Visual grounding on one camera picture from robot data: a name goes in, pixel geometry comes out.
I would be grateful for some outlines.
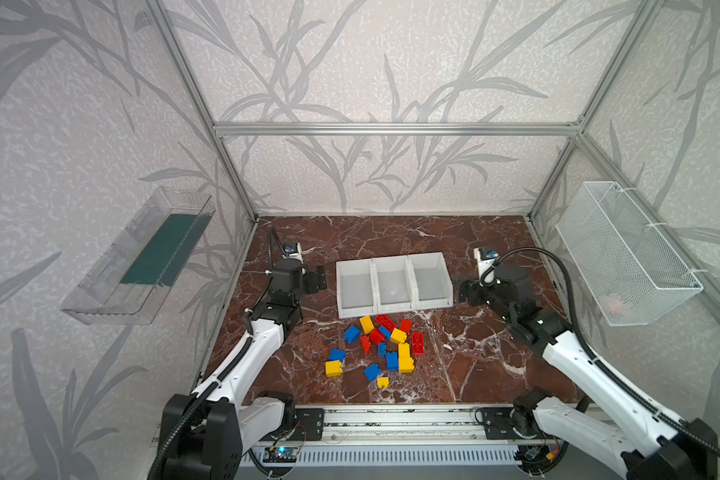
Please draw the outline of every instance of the red toy block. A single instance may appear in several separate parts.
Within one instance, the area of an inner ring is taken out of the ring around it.
[[[398,326],[395,325],[394,322],[391,321],[389,319],[389,317],[384,314],[381,314],[376,317],[376,323],[383,326],[385,329],[389,330],[390,332],[393,331],[394,329],[398,328]]]
[[[386,340],[386,338],[384,338],[384,335],[382,335],[382,333],[379,332],[378,329],[371,330],[371,332],[368,334],[368,338],[371,339],[371,341],[373,341],[376,345],[378,345],[379,343],[384,343],[384,341]]]
[[[362,343],[362,350],[365,352],[365,355],[367,355],[371,351],[371,341],[368,340],[366,335],[363,335],[360,337],[360,343]]]
[[[411,333],[411,349],[415,356],[424,354],[424,334],[422,332]]]
[[[403,332],[410,333],[411,332],[411,321],[408,319],[401,320],[399,329],[402,330]]]

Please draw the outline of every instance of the yellow connector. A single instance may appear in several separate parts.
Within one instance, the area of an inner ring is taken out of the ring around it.
[[[400,345],[398,345],[398,357],[401,359],[411,358],[411,344],[410,343],[401,343]]]
[[[369,334],[371,330],[373,330],[373,322],[371,321],[370,316],[364,316],[361,318],[360,325],[362,325],[362,330],[365,332],[365,335]]]
[[[342,370],[342,363],[339,360],[333,360],[332,362],[326,362],[326,376],[339,376],[344,371]]]
[[[394,329],[392,331],[392,334],[390,335],[390,340],[394,341],[397,344],[405,343],[405,339],[408,337],[408,334],[406,332],[403,332],[400,329]]]
[[[398,358],[399,362],[399,369],[400,373],[412,373],[413,372],[413,359],[411,357],[408,358]]]

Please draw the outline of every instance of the gray floor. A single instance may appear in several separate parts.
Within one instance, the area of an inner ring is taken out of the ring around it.
[[[290,472],[287,480],[360,480],[362,479],[393,479],[393,480],[435,480],[441,478],[458,478],[459,480],[522,480],[528,474],[517,467],[324,467],[297,468]],[[235,480],[263,480],[266,478],[255,468],[240,468]],[[547,480],[618,480],[621,478],[594,458],[587,456],[573,447],[563,461],[546,475]]]

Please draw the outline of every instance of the side wall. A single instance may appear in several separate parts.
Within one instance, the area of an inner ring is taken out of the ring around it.
[[[720,2],[666,2],[586,133],[720,282]],[[545,245],[567,256],[554,227],[581,183],[602,179],[576,153],[534,219]],[[610,327],[580,277],[575,296],[608,361],[720,435],[720,325],[698,298]]]
[[[639,1],[165,4],[216,122],[570,122]],[[226,138],[275,214],[525,213],[563,142]]]
[[[0,478],[134,478],[250,223],[140,2],[0,4]],[[159,185],[217,212],[157,318],[62,313]]]

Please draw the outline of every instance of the green mat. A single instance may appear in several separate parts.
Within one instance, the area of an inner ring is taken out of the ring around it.
[[[120,283],[140,285],[159,283],[173,286],[209,222],[211,222],[210,215],[203,215],[200,218],[189,214],[169,215],[125,272]]]

